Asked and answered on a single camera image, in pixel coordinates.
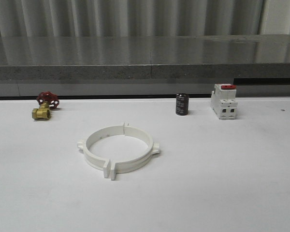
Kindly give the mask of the brass valve red handwheel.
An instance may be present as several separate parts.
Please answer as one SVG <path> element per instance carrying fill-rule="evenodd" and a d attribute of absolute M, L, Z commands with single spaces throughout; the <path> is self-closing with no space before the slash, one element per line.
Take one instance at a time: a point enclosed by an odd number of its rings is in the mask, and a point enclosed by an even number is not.
<path fill-rule="evenodd" d="M 39 108 L 34 108 L 32 110 L 32 118 L 35 120 L 49 120 L 51 116 L 50 110 L 56 109 L 59 105 L 58 96 L 49 91 L 41 92 L 36 100 L 39 104 Z"/>

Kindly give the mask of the white circuit breaker red switch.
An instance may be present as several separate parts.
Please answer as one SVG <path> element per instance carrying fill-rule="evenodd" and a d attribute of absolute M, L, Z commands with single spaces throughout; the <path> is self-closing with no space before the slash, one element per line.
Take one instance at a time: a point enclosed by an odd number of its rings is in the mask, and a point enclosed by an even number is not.
<path fill-rule="evenodd" d="M 211 108 L 219 119 L 235 119 L 238 102 L 236 85 L 215 84 L 211 94 Z"/>

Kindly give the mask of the black cylindrical capacitor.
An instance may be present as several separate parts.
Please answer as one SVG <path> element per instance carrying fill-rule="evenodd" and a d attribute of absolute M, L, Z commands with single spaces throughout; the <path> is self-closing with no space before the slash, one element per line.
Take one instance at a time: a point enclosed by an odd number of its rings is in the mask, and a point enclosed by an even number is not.
<path fill-rule="evenodd" d="M 189 112 L 189 95 L 186 93 L 178 93 L 176 95 L 175 113 L 179 116 L 185 116 Z"/>

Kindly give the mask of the white half pipe clamp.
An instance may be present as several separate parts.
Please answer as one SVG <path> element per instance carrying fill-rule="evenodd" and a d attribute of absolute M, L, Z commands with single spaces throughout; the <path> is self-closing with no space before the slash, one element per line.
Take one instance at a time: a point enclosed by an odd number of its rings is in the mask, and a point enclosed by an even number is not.
<path fill-rule="evenodd" d="M 153 142 L 152 136 L 146 131 L 123 124 L 123 134 L 142 140 L 147 144 L 147 149 L 140 152 L 134 159 L 111 161 L 110 179 L 115 180 L 116 174 L 127 173 L 137 170 L 146 165 L 154 154 L 160 152 L 160 144 Z"/>
<path fill-rule="evenodd" d="M 79 140 L 77 146 L 84 153 L 85 161 L 93 168 L 103 171 L 104 178 L 110 178 L 115 180 L 116 168 L 115 164 L 111 162 L 109 158 L 103 158 L 95 155 L 90 151 L 90 148 L 99 140 L 110 136 L 125 135 L 125 128 L 129 124 L 123 123 L 123 125 L 110 126 L 100 129 L 88 138 Z"/>

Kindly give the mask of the grey stone countertop ledge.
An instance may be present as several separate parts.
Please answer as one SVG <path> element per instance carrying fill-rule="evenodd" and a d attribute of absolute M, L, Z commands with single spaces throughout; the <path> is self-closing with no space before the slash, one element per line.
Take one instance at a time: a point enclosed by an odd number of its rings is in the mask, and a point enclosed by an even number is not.
<path fill-rule="evenodd" d="M 0 81 L 128 79 L 290 84 L 290 35 L 0 37 Z"/>

